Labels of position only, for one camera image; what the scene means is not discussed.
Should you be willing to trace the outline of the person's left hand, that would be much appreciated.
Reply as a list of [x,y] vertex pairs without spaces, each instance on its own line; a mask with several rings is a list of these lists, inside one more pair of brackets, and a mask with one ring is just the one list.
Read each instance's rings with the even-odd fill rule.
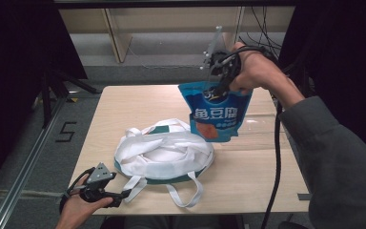
[[55,229],[77,229],[96,210],[107,207],[112,198],[101,198],[96,202],[86,202],[79,195],[78,189],[72,189],[70,197],[65,202]]

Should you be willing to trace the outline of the dark curtain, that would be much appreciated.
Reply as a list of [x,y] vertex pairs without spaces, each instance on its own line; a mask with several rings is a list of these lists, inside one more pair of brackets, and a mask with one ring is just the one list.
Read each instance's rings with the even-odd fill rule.
[[0,0],[0,169],[49,67],[87,77],[53,0]]
[[298,58],[311,95],[366,143],[366,0],[299,0],[279,64]]

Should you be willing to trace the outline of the light wooden desk frame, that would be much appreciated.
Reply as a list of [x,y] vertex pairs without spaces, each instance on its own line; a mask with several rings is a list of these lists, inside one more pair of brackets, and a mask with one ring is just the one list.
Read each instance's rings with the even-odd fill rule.
[[293,7],[189,7],[61,10],[70,33],[106,33],[122,63],[135,33],[213,32],[222,27],[226,47],[242,32],[285,32]]

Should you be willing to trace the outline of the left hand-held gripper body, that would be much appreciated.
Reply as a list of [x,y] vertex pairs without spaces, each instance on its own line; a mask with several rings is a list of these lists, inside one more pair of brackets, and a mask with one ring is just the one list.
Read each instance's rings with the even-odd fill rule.
[[113,193],[105,191],[107,184],[115,179],[116,173],[100,162],[83,182],[80,197],[86,202],[96,202],[102,198],[113,197]]

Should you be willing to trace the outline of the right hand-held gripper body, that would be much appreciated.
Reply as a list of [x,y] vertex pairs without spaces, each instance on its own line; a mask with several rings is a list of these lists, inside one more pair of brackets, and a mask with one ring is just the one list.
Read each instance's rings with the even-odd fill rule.
[[207,74],[207,79],[211,76],[218,77],[220,80],[229,75],[229,71],[234,69],[234,54],[226,52],[226,54],[217,55],[218,50],[215,48],[221,35],[222,27],[216,26],[213,39],[208,45],[207,50],[203,52],[204,61],[199,69]]

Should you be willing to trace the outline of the person's right hand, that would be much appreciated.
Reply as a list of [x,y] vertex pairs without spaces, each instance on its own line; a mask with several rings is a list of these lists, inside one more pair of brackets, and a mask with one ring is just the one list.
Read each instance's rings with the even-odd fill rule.
[[241,72],[230,84],[231,91],[246,94],[261,87],[270,91],[285,109],[304,99],[295,83],[262,53],[245,51],[239,56]]

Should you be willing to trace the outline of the blue snack pouch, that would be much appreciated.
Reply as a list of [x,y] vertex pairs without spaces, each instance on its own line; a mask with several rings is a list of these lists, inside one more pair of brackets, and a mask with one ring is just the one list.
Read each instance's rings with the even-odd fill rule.
[[190,108],[191,132],[208,142],[229,142],[238,136],[253,92],[216,95],[217,82],[199,81],[178,86]]

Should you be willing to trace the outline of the aluminium floor rail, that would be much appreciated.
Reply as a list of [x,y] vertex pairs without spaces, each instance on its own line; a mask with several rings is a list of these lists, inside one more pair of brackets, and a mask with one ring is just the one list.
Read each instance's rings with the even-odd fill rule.
[[65,98],[59,98],[56,104],[53,106],[51,118],[49,119],[45,127],[40,131],[38,138],[34,142],[28,154],[28,157],[24,162],[20,172],[18,173],[14,183],[5,194],[3,201],[0,204],[0,229],[5,229],[6,224],[9,221],[10,216],[14,210],[14,207],[18,202],[18,199],[20,199],[23,188],[29,180],[35,164],[43,151],[43,148],[51,133],[52,127],[54,126],[57,117],[59,116],[59,113],[65,103]]

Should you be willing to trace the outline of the clear plastic container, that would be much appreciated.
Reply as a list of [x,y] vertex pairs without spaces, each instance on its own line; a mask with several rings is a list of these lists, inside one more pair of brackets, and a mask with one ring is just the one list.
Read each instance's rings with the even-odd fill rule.
[[231,142],[234,150],[267,150],[275,148],[275,115],[247,114],[238,136]]

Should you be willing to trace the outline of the white tote bag colourful blobs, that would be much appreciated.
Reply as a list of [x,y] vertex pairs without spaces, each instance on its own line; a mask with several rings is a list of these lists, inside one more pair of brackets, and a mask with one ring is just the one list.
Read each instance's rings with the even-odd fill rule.
[[[148,185],[164,185],[175,205],[190,208],[204,192],[198,177],[214,162],[214,146],[191,132],[189,124],[176,119],[161,120],[143,130],[125,131],[114,153],[114,167],[129,179],[123,189],[132,201]],[[184,202],[174,187],[192,181],[195,193]]]

